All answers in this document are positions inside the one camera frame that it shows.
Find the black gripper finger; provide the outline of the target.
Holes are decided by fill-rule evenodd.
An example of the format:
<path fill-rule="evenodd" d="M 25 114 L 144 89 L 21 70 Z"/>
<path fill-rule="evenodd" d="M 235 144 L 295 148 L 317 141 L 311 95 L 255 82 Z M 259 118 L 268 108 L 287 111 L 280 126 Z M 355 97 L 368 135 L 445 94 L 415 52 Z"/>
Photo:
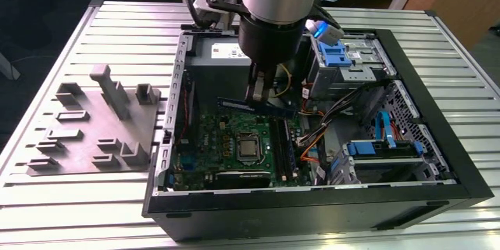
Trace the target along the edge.
<path fill-rule="evenodd" d="M 276 75 L 276 67 L 268 69 L 259 69 L 256 71 L 255 84 L 253 84 L 253 101 L 256 103 L 267 102 L 269 98 L 269 91 L 272 89 Z"/>
<path fill-rule="evenodd" d="M 245 102 L 248 104 L 253 103 L 253 91 L 255 91 L 255 86 L 256 86 L 256 81 L 257 81 L 257 65 L 255 62 L 251 62 L 249 65 L 249 73 L 248 73 L 248 87 L 247 87 L 247 93 L 245 93 Z"/>

